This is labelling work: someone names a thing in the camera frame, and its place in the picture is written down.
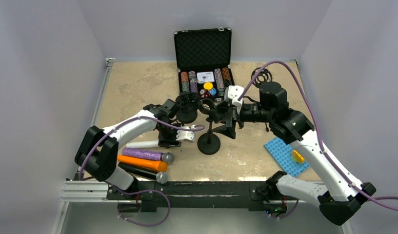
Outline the white microphone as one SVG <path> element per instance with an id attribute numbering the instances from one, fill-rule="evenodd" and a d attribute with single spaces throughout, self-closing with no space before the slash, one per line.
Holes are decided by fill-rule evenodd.
<path id="1" fill-rule="evenodd" d="M 151 141 L 130 142 L 130 143 L 127 143 L 125 147 L 132 148 L 132 149 L 157 148 L 157 147 L 159 147 L 159 141 L 151 140 Z"/>

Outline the purple glitter microphone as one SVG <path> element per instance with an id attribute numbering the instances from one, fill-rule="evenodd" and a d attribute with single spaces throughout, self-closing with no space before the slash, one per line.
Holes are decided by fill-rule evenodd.
<path id="1" fill-rule="evenodd" d="M 141 159 L 153 160 L 153 161 L 163 161 L 166 163 L 172 163 L 175 156 L 169 152 L 157 152 L 142 149 L 124 148 L 122 154 L 125 156 L 131 156 Z"/>

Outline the orange microphone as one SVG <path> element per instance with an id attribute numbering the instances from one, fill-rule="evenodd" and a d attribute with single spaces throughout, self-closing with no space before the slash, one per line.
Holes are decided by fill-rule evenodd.
<path id="1" fill-rule="evenodd" d="M 162 161 L 147 160 L 131 156 L 119 155 L 117 156 L 117 160 L 122 163 L 151 169 L 156 172 L 166 172 L 168 168 L 168 164 Z"/>

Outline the black silver-mesh microphone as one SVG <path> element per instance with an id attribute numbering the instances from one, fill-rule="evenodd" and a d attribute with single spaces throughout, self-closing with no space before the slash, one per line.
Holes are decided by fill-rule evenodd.
<path id="1" fill-rule="evenodd" d="M 160 184 L 165 184 L 169 181 L 169 176 L 168 176 L 167 172 L 156 172 L 156 171 L 153 171 L 150 169 L 134 166 L 134 165 L 123 163 L 123 162 L 120 162 L 118 164 L 118 166 L 121 167 L 122 169 L 124 169 L 125 171 L 127 171 L 128 173 L 131 173 L 131 174 L 134 174 L 134 175 L 146 178 L 146 179 L 154 180 Z"/>

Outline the black shock-mount microphone stand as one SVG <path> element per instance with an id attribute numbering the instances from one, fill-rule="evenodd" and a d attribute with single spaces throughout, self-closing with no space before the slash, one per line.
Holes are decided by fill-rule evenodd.
<path id="1" fill-rule="evenodd" d="M 176 118 L 181 123 L 192 123 L 196 120 L 198 113 L 200 95 L 198 93 L 182 93 L 176 98 L 179 107 Z"/>

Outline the black tripod stand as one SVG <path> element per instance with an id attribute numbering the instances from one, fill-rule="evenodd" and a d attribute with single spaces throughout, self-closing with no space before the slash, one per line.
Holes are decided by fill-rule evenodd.
<path id="1" fill-rule="evenodd" d="M 272 81 L 273 81 L 272 73 L 267 68 L 264 68 L 255 78 L 252 84 L 255 87 L 259 88 L 261 84 Z"/>

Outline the black clip microphone stand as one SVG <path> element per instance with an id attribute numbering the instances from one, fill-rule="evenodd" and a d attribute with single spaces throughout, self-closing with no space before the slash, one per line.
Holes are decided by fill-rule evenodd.
<path id="1" fill-rule="evenodd" d="M 223 95 L 224 101 L 228 102 L 229 100 L 235 99 L 240 95 L 239 93 L 240 86 L 233 85 L 229 80 L 224 80 L 224 85 L 225 85 L 225 90 Z"/>

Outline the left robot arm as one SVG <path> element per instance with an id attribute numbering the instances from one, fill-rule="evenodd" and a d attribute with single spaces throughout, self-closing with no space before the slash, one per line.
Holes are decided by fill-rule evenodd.
<path id="1" fill-rule="evenodd" d="M 75 163 L 79 166 L 79 180 L 84 173 L 100 182 L 116 186 L 125 199 L 137 195 L 135 177 L 117 165 L 118 151 L 136 137 L 153 130 L 163 136 L 173 135 L 179 127 L 171 125 L 178 107 L 170 99 L 162 105 L 149 104 L 137 114 L 118 124 L 103 129 L 90 127 L 79 146 Z"/>

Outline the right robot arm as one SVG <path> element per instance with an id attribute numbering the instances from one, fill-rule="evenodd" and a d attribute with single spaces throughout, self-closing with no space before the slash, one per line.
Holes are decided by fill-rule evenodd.
<path id="1" fill-rule="evenodd" d="M 311 121 L 300 111 L 289 107 L 287 92 L 277 82 L 259 86 L 259 101 L 244 104 L 239 100 L 240 86 L 229 86 L 223 102 L 211 105 L 210 116 L 221 126 L 214 132 L 235 138 L 235 127 L 246 122 L 263 122 L 285 144 L 299 153 L 321 178 L 322 184 L 297 179 L 278 171 L 256 192 L 265 199 L 291 196 L 319 208 L 335 225 L 349 220 L 376 192 L 370 182 L 361 182 L 345 169 L 324 143 L 317 138 Z"/>

